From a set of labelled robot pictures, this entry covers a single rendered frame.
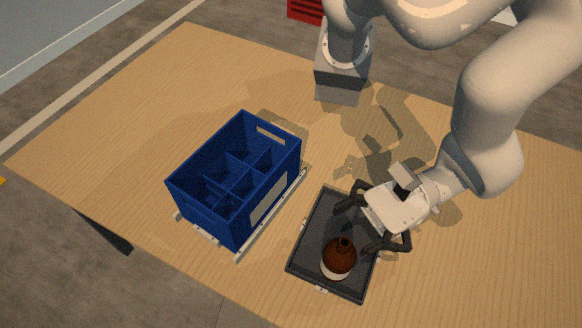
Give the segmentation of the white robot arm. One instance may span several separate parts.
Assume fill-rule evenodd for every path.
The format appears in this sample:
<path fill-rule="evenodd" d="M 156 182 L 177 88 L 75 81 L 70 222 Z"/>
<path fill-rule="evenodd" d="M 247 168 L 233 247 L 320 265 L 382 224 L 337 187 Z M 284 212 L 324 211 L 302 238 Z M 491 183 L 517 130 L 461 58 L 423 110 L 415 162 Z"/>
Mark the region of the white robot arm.
<path fill-rule="evenodd" d="M 536 99 L 582 64 L 580 0 L 321 1 L 327 18 L 322 52 L 341 70 L 365 60 L 373 17 L 384 14 L 414 47 L 438 50 L 463 40 L 510 5 L 519 23 L 475 55 L 459 75 L 451 131 L 442 139 L 434 166 L 415 174 L 397 161 L 388 169 L 398 182 L 393 191 L 399 199 L 404 202 L 421 185 L 435 216 L 440 204 L 467 189 L 491 199 L 517 180 L 524 156 L 516 125 Z"/>

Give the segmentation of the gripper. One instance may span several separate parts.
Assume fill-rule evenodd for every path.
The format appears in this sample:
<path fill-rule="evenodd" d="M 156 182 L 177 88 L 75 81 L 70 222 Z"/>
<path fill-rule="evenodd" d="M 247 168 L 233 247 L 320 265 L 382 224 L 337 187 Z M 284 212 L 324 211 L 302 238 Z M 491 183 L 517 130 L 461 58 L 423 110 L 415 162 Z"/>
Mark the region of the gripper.
<path fill-rule="evenodd" d="M 396 183 L 396 180 L 392 180 L 373 186 L 361 179 L 356 179 L 349 197 L 335 204 L 332 213 L 334 216 L 349 210 L 352 205 L 360 206 L 376 231 L 384 238 L 379 238 L 364 246 L 360 251 L 361 257 L 366 254 L 370 256 L 379 250 L 409 253 L 412 250 L 409 230 L 421 223 L 430 212 L 429 197 L 421 185 L 411 191 L 407 199 L 402 202 L 393 191 Z M 358 189 L 364 190 L 364 194 L 357 194 Z M 396 234 L 400 235 L 391 239 L 392 235 Z M 402 236 L 403 244 L 393 242 L 400 236 Z"/>

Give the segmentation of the brown glass bottle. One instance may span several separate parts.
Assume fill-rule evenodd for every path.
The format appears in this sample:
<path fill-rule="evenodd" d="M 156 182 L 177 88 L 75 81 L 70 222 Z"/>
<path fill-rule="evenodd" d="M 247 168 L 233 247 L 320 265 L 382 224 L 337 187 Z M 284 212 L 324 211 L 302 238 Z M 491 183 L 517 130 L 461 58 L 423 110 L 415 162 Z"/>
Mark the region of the brown glass bottle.
<path fill-rule="evenodd" d="M 351 246 L 351 247 L 350 247 Z M 350 250 L 349 250 L 350 248 Z M 319 269 L 325 279 L 341 282 L 347 278 L 357 260 L 355 246 L 346 236 L 333 238 L 325 245 Z"/>

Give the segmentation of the blue divided crate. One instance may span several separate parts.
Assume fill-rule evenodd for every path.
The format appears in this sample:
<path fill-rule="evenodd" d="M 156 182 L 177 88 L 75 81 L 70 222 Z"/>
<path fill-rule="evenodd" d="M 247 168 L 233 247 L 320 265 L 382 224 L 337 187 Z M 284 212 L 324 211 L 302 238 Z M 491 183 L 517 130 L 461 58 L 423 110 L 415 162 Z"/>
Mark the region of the blue divided crate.
<path fill-rule="evenodd" d="M 183 218 L 236 254 L 298 177 L 301 144 L 241 109 L 164 183 Z"/>

